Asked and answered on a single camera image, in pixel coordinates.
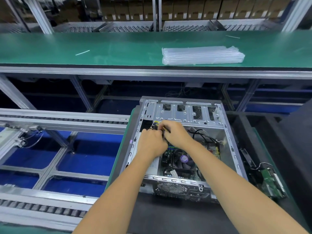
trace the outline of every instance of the green workbench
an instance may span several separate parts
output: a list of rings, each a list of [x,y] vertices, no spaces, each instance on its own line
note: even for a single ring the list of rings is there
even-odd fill
[[[12,63],[163,66],[162,48],[222,45],[238,47],[246,55],[244,62],[207,66],[312,67],[312,31],[309,30],[292,33],[202,31],[1,34],[0,66]]]

